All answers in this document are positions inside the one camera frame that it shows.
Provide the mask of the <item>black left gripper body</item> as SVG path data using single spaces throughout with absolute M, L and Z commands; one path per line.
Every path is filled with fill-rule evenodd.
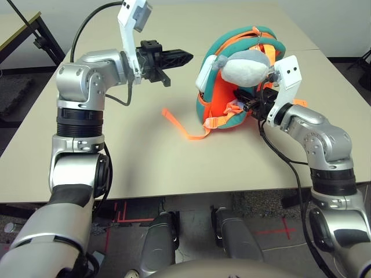
M 144 40 L 136 48 L 136 54 L 141 67 L 141 75 L 151 83 L 162 82 L 165 87 L 170 87 L 170 78 L 162 69 L 162 45 L 156 40 Z

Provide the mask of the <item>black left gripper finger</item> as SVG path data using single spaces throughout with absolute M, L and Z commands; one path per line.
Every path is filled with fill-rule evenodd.
M 167 59 L 162 62 L 162 69 L 167 70 L 171 68 L 177 68 L 182 67 L 189 63 L 191 61 L 191 58 L 172 58 Z
M 194 56 L 181 49 L 173 49 L 173 50 L 166 50 L 162 52 L 162 59 L 163 60 L 170 60 L 170 59 L 189 59 L 192 60 Z

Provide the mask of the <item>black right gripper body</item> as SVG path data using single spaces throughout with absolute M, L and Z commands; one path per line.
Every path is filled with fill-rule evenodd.
M 276 90 L 265 88 L 262 92 L 254 95 L 255 99 L 251 101 L 253 109 L 250 114 L 257 120 L 266 120 L 268 113 L 275 104 L 278 92 Z

